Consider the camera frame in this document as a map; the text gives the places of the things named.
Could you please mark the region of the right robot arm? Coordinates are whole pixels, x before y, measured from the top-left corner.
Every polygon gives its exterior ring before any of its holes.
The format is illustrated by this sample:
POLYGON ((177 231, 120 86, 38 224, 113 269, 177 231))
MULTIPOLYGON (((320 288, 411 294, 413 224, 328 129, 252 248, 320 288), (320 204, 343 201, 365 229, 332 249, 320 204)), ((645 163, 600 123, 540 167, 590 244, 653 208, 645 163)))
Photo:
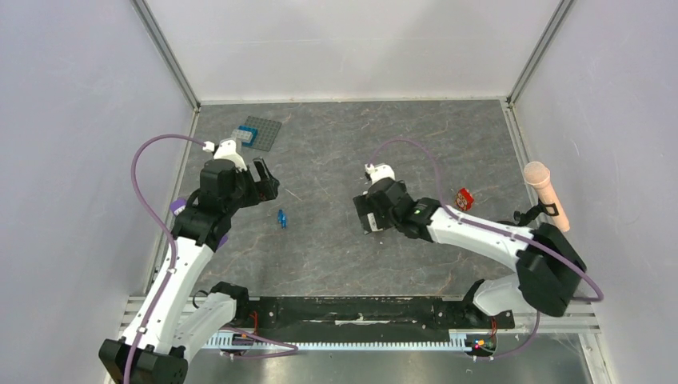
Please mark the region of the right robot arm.
POLYGON ((407 238, 470 250, 512 271, 470 290, 461 313, 471 326, 483 326, 506 310, 561 317, 586 269, 554 225, 532 229, 465 215, 433 198, 413 199, 402 181, 381 179, 354 197, 353 204, 366 233, 394 228, 407 238))

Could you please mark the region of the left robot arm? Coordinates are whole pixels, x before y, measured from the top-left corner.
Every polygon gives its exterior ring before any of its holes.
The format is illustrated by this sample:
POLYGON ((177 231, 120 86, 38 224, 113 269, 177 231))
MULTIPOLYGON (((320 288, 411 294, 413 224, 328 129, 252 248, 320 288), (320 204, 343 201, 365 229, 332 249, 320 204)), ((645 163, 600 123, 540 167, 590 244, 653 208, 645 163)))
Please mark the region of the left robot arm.
POLYGON ((249 291, 219 282, 188 318, 181 314, 197 278, 225 245, 238 210, 274 200, 280 182, 263 158, 241 170, 227 159, 209 160, 200 186, 172 202, 169 251, 141 309, 117 340, 106 339, 99 358, 116 383, 182 383, 190 361, 222 326, 243 326, 251 315, 249 291))

